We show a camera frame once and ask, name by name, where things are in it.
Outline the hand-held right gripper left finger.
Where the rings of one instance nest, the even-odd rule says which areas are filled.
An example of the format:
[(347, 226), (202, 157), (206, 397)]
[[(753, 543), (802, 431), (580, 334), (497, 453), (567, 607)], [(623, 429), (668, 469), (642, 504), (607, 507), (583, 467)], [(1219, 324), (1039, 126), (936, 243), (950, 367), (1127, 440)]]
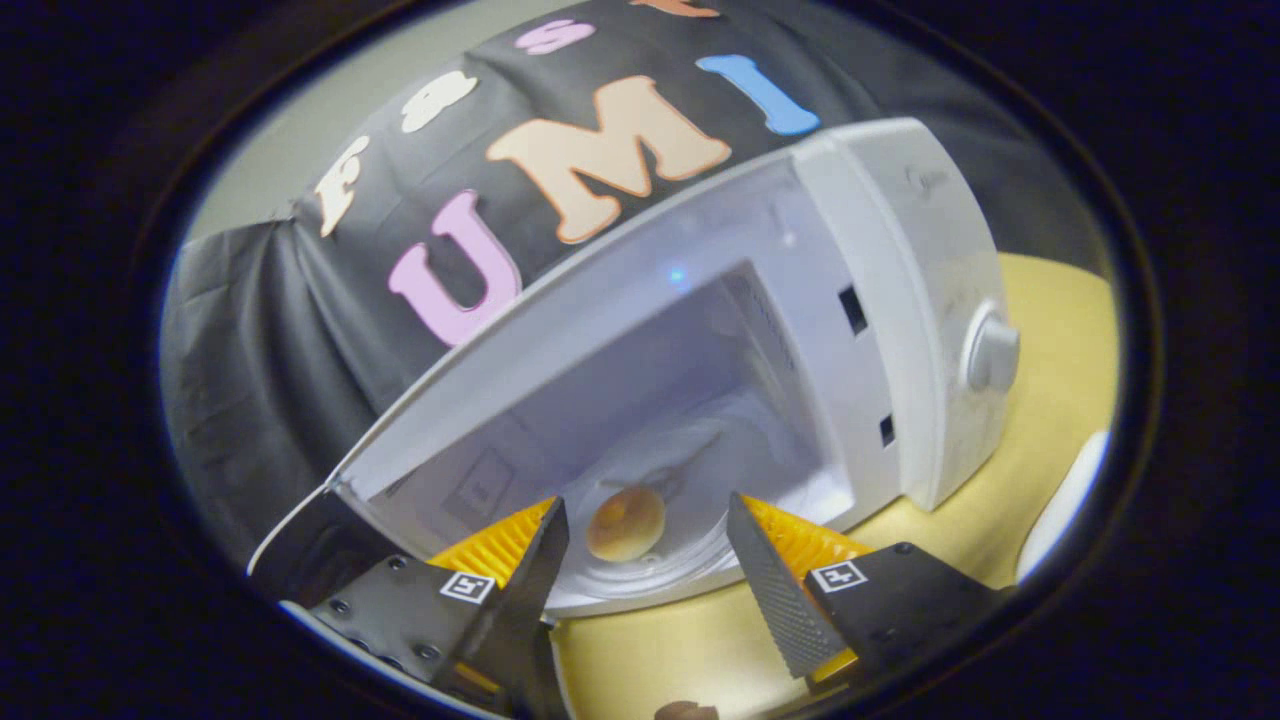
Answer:
[(492, 527), (515, 565), (466, 569), (385, 553), (343, 585), (285, 612), (362, 670), (467, 719), (567, 719), (544, 619), (570, 543), (564, 505), (549, 498)]

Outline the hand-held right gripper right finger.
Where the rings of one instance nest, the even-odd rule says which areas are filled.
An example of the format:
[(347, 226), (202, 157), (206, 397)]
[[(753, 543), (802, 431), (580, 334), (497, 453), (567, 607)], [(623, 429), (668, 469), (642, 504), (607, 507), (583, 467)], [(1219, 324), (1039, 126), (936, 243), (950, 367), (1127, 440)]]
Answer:
[(914, 667), (1006, 596), (910, 542), (869, 550), (740, 492), (727, 537), (786, 667), (813, 687)]

